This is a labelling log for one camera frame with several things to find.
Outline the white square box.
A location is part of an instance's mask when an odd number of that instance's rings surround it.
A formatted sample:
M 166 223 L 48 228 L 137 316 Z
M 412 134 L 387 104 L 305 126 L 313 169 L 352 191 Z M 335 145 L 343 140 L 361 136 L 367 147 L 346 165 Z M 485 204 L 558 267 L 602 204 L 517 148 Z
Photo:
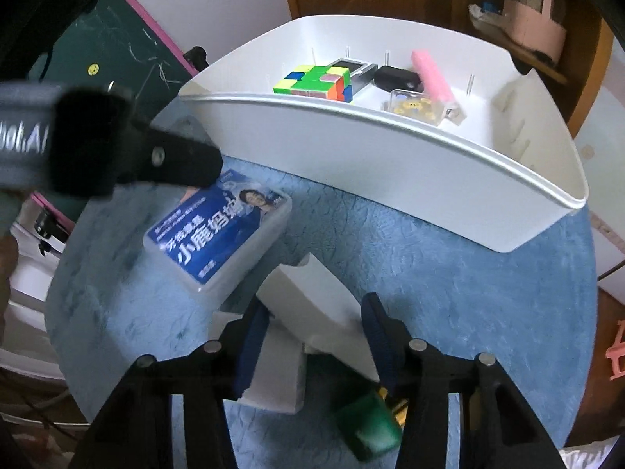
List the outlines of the white square box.
M 264 411 L 295 415 L 305 397 L 306 354 L 301 341 L 292 336 L 273 315 L 261 338 L 257 327 L 246 336 L 243 353 L 235 358 L 235 391 L 229 402 Z

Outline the white wedge-shaped box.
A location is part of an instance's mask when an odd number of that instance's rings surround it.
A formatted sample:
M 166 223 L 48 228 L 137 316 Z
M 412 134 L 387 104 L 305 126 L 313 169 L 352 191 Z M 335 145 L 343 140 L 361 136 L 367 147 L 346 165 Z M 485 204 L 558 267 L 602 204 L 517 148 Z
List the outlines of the white wedge-shaped box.
M 306 254 L 296 266 L 274 268 L 256 296 L 299 341 L 366 379 L 379 380 L 360 304 L 314 254 Z

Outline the colourful rubik's cube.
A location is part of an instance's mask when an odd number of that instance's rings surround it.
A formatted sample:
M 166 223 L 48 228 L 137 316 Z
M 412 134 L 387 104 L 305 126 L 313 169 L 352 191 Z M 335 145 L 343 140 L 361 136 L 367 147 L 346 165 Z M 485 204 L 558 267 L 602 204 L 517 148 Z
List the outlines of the colourful rubik's cube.
M 351 72 L 340 66 L 299 66 L 278 81 L 273 92 L 351 103 Z

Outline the clear box with yellow pieces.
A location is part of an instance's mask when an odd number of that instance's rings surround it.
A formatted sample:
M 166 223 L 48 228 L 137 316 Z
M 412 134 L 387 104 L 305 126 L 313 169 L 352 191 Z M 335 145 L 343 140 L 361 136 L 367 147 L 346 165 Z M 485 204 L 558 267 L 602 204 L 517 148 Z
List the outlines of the clear box with yellow pieces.
M 391 91 L 384 110 L 422 123 L 437 126 L 444 117 L 444 107 L 427 94 L 404 89 Z

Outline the silver handheld game device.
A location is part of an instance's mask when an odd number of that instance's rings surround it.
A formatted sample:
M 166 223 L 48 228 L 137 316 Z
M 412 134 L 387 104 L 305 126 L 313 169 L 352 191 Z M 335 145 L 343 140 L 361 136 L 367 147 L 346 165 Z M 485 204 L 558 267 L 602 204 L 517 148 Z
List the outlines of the silver handheld game device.
M 378 64 L 356 61 L 353 58 L 339 58 L 333 61 L 330 66 L 347 68 L 350 71 L 352 94 L 354 95 L 366 88 L 366 86 L 369 86 L 369 84 L 372 84 L 375 73 L 378 70 Z

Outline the pink cylindrical tube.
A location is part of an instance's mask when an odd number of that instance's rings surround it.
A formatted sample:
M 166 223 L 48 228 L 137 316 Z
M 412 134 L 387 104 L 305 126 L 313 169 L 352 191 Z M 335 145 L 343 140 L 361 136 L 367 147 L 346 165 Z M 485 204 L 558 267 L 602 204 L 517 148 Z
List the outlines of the pink cylindrical tube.
M 412 66 L 424 85 L 425 94 L 443 109 L 444 117 L 460 126 L 466 114 L 455 98 L 441 69 L 427 50 L 411 53 Z

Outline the small black object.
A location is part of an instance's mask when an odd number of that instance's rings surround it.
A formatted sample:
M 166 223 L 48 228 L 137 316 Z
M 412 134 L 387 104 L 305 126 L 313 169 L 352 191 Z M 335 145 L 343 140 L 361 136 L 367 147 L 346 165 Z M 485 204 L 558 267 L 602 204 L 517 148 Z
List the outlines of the small black object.
M 424 91 L 424 84 L 420 75 L 406 69 L 382 66 L 375 72 L 373 81 L 376 87 L 387 92 L 396 89 L 413 92 Z

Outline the green and gold bottle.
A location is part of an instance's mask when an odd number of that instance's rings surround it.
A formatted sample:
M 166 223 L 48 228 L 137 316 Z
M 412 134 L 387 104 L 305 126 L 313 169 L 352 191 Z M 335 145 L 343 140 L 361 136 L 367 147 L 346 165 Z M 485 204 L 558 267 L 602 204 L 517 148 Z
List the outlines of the green and gold bottle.
M 345 445 L 359 462 L 366 463 L 399 447 L 407 412 L 407 399 L 377 387 L 340 405 L 335 419 Z

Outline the blue fuzzy table cover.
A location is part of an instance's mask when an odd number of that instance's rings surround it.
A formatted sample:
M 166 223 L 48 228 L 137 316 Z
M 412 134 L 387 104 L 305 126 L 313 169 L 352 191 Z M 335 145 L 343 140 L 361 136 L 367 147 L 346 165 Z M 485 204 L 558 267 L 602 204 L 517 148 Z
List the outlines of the blue fuzzy table cover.
M 285 233 L 226 301 L 243 311 L 269 272 L 314 255 L 356 297 L 374 292 L 392 318 L 445 354 L 492 353 L 553 442 L 573 427 L 596 321 L 590 214 L 564 217 L 500 254 L 328 186 L 237 160 L 229 168 L 288 195 Z M 90 201 L 46 298 L 46 329 L 68 387 L 94 419 L 134 360 L 168 360 L 208 340 L 215 303 L 189 291 L 143 245 L 182 188 L 134 184 Z

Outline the pink plastic stool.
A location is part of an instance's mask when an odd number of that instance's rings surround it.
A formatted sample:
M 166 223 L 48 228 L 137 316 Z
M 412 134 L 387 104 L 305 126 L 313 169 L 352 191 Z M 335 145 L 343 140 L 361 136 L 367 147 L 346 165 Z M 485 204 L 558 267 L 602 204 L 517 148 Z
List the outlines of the pink plastic stool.
M 610 380 L 616 380 L 624 376 L 624 367 L 621 364 L 621 360 L 625 356 L 625 341 L 624 341 L 625 321 L 619 320 L 618 330 L 616 331 L 616 337 L 614 342 L 606 349 L 605 357 L 611 364 L 612 374 Z

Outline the white plastic organizer bin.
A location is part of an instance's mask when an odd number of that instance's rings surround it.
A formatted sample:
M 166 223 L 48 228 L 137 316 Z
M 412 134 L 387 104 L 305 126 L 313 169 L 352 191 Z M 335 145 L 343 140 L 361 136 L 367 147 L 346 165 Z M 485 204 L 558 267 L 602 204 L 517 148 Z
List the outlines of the white plastic organizer bin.
M 338 59 L 407 68 L 429 52 L 465 113 L 436 126 L 386 110 L 374 86 L 349 103 L 277 94 L 296 67 Z M 536 72 L 505 49 L 433 25 L 319 15 L 220 58 L 179 92 L 227 156 L 390 206 L 511 252 L 583 209 L 589 186 L 568 127 Z

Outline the wooden corner shelf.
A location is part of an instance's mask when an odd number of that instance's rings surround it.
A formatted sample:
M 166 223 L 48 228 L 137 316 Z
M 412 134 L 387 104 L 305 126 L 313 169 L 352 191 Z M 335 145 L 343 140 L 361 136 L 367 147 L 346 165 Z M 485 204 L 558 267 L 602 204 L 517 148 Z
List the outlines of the wooden corner shelf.
M 452 23 L 538 72 L 575 137 L 594 104 L 614 35 L 590 0 L 452 0 Z

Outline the pink storage basket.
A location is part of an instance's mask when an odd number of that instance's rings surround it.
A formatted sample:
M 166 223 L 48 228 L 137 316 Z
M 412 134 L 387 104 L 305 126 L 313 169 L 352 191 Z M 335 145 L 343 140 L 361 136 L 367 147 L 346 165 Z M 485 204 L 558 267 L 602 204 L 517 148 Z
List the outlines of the pink storage basket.
M 567 31 L 566 0 L 504 0 L 503 31 L 516 45 L 558 64 Z

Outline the green chalkboard pink frame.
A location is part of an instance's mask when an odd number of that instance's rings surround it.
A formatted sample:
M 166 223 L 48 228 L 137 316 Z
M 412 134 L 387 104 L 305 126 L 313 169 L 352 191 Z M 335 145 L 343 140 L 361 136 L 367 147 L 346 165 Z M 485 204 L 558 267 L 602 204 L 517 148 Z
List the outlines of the green chalkboard pink frame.
M 197 70 L 138 3 L 98 0 L 40 56 L 31 79 L 129 91 L 139 115 L 152 120 Z

